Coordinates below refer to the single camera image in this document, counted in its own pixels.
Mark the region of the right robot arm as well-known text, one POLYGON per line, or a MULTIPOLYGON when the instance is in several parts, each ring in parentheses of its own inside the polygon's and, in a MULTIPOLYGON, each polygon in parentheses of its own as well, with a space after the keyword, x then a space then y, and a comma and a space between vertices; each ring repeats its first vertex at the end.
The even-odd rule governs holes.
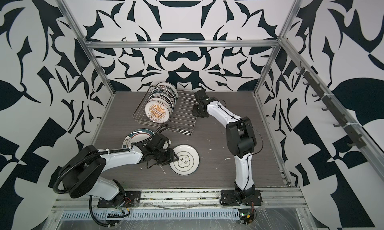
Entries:
POLYGON ((230 153, 235 157, 235 196, 244 204, 255 192, 252 176, 252 157, 257 144, 252 122, 228 110, 219 99, 209 97, 205 90, 194 93, 197 104, 192 114, 198 118, 214 117, 226 128, 226 141, 230 153))

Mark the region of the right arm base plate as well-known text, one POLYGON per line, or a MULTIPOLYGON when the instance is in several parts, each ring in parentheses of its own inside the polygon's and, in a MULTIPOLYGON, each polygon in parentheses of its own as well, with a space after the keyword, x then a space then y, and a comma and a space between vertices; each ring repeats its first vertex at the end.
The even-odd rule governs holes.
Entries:
POLYGON ((263 202, 261 191, 248 189, 244 192, 238 190, 221 190, 220 204, 222 206, 261 206, 263 202))

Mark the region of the white plate orange sunburst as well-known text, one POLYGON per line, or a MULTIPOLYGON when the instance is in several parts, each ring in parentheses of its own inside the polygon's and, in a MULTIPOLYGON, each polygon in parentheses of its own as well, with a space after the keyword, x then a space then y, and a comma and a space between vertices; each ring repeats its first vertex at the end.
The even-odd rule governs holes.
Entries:
POLYGON ((171 118, 170 106, 162 99, 154 98, 146 102, 145 114, 154 123, 166 123, 171 118))

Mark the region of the white plate red green band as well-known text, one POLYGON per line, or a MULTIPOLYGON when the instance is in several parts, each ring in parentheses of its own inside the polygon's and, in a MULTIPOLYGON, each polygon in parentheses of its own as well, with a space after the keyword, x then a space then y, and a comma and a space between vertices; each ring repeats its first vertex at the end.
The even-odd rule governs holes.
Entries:
POLYGON ((131 132, 123 140, 122 148, 145 148, 148 151, 165 151, 171 144, 171 140, 164 136, 161 131, 154 132, 150 129, 137 129, 131 132))

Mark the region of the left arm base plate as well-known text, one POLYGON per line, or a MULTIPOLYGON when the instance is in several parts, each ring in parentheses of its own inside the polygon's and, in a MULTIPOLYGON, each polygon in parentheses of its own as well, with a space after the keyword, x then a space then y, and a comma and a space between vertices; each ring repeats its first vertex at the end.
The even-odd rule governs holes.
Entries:
POLYGON ((103 198, 99 198, 97 204, 98 208, 115 208, 117 206, 121 208, 130 208, 138 205, 141 201, 141 191, 125 191, 124 194, 119 193, 112 200, 107 201, 103 198))

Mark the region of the wire dish rack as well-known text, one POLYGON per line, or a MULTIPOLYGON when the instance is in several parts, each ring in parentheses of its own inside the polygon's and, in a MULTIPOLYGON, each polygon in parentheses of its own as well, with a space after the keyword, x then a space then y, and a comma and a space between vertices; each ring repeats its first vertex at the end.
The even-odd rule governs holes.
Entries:
POLYGON ((195 96, 191 91, 178 90, 177 99, 173 102, 167 94, 155 91, 155 86, 145 93, 133 113, 133 118, 140 124, 159 127, 168 124, 169 130, 185 135, 194 131, 197 117, 192 115, 193 105, 196 104, 195 96))

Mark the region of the white plate green cloud motif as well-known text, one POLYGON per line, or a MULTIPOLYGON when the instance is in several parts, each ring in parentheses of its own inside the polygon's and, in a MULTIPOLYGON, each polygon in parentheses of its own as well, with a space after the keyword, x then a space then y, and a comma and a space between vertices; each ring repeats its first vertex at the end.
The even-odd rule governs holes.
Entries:
POLYGON ((199 167, 200 155, 197 150, 190 145, 179 145, 174 148, 177 161, 171 162, 171 170, 180 175, 188 176, 193 174, 199 167))

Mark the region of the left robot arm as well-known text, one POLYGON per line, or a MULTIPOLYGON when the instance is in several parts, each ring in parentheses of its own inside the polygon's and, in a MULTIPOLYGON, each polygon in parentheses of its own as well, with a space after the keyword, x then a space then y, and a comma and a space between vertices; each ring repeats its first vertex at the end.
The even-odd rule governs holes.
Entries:
POLYGON ((98 150, 90 145, 83 148, 59 172, 53 185, 56 194, 69 194, 72 199, 82 196, 98 197, 116 205, 122 204, 126 192, 117 180, 107 180, 101 174, 125 165, 154 161, 164 166, 178 161, 169 138, 161 133, 120 149, 98 150))

